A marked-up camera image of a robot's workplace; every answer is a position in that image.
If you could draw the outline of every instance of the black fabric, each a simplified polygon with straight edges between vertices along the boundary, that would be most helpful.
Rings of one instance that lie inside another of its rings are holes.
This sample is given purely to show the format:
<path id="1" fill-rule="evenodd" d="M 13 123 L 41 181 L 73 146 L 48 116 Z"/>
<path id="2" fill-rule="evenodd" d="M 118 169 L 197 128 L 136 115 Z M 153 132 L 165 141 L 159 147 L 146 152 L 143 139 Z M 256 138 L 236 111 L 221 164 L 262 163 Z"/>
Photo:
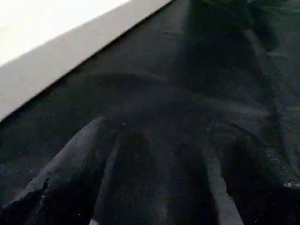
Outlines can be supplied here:
<path id="1" fill-rule="evenodd" d="M 0 224 L 300 224 L 300 5 L 242 5 L 176 0 L 1 123 Z"/>

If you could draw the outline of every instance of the dark fabric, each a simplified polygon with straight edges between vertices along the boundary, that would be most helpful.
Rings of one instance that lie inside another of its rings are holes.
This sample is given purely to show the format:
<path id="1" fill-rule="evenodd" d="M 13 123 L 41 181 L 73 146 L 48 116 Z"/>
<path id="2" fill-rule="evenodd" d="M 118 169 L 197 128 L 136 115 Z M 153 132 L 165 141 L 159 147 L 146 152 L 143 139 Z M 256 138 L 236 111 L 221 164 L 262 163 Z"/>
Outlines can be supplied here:
<path id="1" fill-rule="evenodd" d="M 176 0 L 1 123 L 0 224 L 300 224 L 300 5 L 247 7 Z"/>

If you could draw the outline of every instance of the white wall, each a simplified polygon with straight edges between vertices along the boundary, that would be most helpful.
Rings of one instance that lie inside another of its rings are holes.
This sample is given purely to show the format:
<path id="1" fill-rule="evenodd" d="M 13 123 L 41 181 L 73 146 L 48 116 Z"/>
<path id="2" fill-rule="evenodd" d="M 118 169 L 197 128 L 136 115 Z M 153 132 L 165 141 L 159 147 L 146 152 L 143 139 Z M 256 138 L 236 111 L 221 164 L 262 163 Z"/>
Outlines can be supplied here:
<path id="1" fill-rule="evenodd" d="M 8 1 L 0 8 L 0 122 L 170 1 Z"/>

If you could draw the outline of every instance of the black cloth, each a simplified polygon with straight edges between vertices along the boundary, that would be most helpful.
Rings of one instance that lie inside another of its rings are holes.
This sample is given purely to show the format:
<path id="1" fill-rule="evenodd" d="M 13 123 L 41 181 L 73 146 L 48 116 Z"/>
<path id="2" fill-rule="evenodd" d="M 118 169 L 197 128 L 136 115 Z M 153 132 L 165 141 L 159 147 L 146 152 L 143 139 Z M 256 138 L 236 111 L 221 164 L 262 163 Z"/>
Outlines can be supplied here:
<path id="1" fill-rule="evenodd" d="M 0 224 L 300 224 L 299 4 L 247 10 L 176 0 L 0 124 Z"/>

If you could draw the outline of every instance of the wrinkled fabric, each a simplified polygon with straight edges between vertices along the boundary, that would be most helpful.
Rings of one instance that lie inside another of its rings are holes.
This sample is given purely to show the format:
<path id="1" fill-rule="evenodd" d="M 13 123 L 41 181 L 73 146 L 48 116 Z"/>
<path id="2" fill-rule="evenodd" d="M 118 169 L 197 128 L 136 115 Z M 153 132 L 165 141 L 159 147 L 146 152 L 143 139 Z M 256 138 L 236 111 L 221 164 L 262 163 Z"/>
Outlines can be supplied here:
<path id="1" fill-rule="evenodd" d="M 2 125 L 0 224 L 300 224 L 300 6 L 230 4 L 174 1 Z"/>

